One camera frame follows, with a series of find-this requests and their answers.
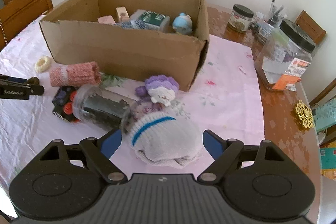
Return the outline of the grey sock blue stripe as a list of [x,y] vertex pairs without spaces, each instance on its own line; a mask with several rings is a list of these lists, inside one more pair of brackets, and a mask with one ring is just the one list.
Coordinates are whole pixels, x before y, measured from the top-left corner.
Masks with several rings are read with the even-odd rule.
[[162,111],[136,121],[126,140],[145,163],[176,169],[196,161],[203,149],[203,133],[195,123]]

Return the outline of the beige small carton box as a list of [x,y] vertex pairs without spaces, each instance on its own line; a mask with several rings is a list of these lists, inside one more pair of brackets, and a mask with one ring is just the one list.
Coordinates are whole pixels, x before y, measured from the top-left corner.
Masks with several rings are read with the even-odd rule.
[[117,7],[116,8],[116,13],[117,13],[117,18],[118,18],[119,23],[127,22],[130,19],[129,14],[126,10],[126,7],[124,7],[124,6]]

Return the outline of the pen holder with pens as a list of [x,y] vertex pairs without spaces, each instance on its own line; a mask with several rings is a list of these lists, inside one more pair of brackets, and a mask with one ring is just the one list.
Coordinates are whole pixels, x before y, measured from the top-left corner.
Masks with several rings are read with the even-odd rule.
[[272,30],[280,27],[280,23],[286,17],[285,6],[281,5],[278,7],[276,6],[276,1],[272,0],[267,14],[255,12],[249,28],[254,37],[261,44],[265,44]]

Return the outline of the blue white round toy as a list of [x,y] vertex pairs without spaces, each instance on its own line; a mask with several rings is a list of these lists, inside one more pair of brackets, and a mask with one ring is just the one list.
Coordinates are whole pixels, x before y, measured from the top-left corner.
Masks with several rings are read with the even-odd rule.
[[193,22],[191,17],[181,12],[173,21],[173,30],[183,35],[191,35],[193,33]]

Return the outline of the pink white knitted roll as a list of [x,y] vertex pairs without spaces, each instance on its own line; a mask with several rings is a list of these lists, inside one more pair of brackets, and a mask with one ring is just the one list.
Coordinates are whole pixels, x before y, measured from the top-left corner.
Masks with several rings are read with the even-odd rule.
[[52,87],[72,86],[75,88],[85,84],[101,84],[98,64],[94,61],[73,65],[62,65],[50,71]]

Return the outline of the cotton swab plastic box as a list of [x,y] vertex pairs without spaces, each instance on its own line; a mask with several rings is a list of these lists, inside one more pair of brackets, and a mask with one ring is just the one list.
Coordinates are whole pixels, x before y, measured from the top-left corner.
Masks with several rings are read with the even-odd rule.
[[138,9],[130,16],[130,20],[142,22],[150,30],[167,33],[170,25],[170,17],[157,12]]

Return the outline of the cream hair scrunchie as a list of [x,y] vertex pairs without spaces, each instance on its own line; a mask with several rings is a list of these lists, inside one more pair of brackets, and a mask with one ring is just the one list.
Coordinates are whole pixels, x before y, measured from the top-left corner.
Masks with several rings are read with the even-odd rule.
[[43,73],[47,71],[51,66],[51,58],[49,56],[41,56],[34,64],[36,73]]

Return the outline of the pink small box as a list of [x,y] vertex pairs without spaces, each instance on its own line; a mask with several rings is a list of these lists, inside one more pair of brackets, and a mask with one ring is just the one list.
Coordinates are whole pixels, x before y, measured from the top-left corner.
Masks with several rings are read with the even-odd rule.
[[98,22],[100,24],[108,24],[108,25],[114,25],[114,24],[116,24],[116,22],[114,21],[113,16],[111,16],[111,15],[102,16],[102,17],[98,18]]

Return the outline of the yellow crochet coaster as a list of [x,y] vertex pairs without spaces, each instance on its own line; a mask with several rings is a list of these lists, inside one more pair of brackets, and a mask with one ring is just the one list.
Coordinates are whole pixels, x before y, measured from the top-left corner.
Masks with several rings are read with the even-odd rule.
[[313,112],[310,107],[299,100],[294,107],[294,112],[297,114],[299,122],[304,129],[314,128]]

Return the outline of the black toy red buttons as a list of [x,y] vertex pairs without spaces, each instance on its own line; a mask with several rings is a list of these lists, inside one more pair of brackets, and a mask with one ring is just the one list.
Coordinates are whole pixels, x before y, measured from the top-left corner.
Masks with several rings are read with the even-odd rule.
[[74,116],[72,110],[72,105],[76,96],[76,92],[77,88],[72,86],[60,87],[56,95],[52,99],[52,104],[54,105],[52,113],[66,122],[78,122],[79,119]]

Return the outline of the wooden chair right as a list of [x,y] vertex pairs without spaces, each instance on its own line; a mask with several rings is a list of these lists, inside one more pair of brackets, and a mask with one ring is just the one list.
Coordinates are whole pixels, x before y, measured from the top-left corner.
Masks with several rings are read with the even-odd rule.
[[316,45],[319,45],[326,36],[326,31],[305,10],[301,11],[295,24],[304,30]]

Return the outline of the small jar black lid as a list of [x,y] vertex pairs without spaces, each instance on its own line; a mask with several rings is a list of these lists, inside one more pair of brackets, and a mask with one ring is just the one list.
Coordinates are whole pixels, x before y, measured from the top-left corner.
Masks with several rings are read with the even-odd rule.
[[230,28],[236,32],[245,33],[252,22],[254,12],[243,5],[234,4],[228,19]]

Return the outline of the wooden chair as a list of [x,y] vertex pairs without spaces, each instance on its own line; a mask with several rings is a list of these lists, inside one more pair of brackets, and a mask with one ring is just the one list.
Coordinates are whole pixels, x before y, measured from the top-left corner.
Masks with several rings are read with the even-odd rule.
[[30,23],[53,8],[52,0],[13,0],[1,8],[1,50]]
[[326,36],[326,31],[305,10],[301,11],[295,24],[304,30],[316,45],[319,45]]

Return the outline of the brown cardboard box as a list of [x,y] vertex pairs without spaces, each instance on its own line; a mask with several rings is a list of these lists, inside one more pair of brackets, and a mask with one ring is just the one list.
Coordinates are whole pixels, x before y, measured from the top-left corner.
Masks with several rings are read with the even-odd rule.
[[[193,33],[127,30],[101,24],[98,18],[139,9],[176,18],[191,17]],[[138,81],[153,75],[173,77],[188,91],[202,68],[209,48],[209,21],[205,0],[66,0],[41,21],[54,60],[70,65],[95,61],[100,71]]]

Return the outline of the teal booklet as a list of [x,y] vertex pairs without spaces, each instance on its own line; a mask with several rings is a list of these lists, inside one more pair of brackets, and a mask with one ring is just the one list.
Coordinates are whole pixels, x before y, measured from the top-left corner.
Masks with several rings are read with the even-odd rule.
[[323,131],[336,124],[336,98],[313,110],[313,119],[317,132]]

